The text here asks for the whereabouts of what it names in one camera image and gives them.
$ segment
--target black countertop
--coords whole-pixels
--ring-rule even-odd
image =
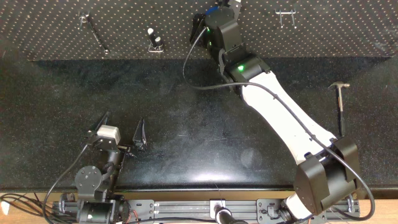
[[[364,180],[398,187],[398,58],[266,58],[286,92],[338,134],[335,81]],[[228,90],[198,91],[182,80],[182,60],[0,62],[0,191],[47,191],[81,150],[88,128],[111,110],[122,142],[146,119],[149,150],[127,158],[118,190],[289,189],[295,162],[276,133]],[[211,60],[191,60],[198,85],[221,80]],[[58,184],[96,165],[86,151]]]

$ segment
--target pegboard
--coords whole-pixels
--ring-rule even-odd
[[[185,58],[192,18],[215,5],[209,0],[3,0],[0,37],[29,60]],[[238,24],[248,49],[261,57],[391,56],[398,49],[396,0],[242,0]],[[275,10],[295,9],[283,15]],[[89,11],[110,50],[79,29]],[[164,40],[164,53],[149,53],[147,29]],[[192,58],[208,58],[196,48]]]

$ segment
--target black table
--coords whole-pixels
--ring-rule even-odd
[[[349,82],[343,99],[361,174],[374,190],[398,187],[398,58],[265,61],[303,110],[335,134],[335,91],[327,87]],[[267,122],[226,89],[189,88],[182,63],[3,58],[0,191],[47,191],[106,110],[122,142],[131,141],[140,118],[146,119],[149,150],[125,160],[120,191],[290,189],[295,162]],[[197,85],[221,81],[211,60],[191,60],[187,76]],[[86,151],[56,191],[74,190],[77,170],[97,165],[102,156]]]

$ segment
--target hammer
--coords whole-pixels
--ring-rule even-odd
[[[340,122],[340,135],[341,137],[346,135],[346,126],[345,126],[345,121],[344,121],[344,117],[343,117],[343,97],[341,96],[341,88],[345,87],[348,88],[349,87],[349,83],[343,83],[343,82],[335,82],[333,84],[331,84],[329,86],[336,86],[337,90],[338,90],[338,107],[339,107],[339,122]]]

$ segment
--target white arm segment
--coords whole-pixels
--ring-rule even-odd
[[[316,137],[326,146],[330,146],[330,139],[335,136],[323,129],[312,120],[285,92],[281,87],[275,74],[265,72],[252,78],[250,82],[263,85],[277,94],[290,109],[300,118],[304,125],[316,135]],[[285,142],[292,153],[296,164],[305,161],[304,155],[311,152],[313,155],[322,151],[323,148],[304,131],[294,117],[284,108],[279,101],[275,100],[268,92],[262,88],[248,85],[242,89],[245,102],[257,110],[276,131],[279,137]]]

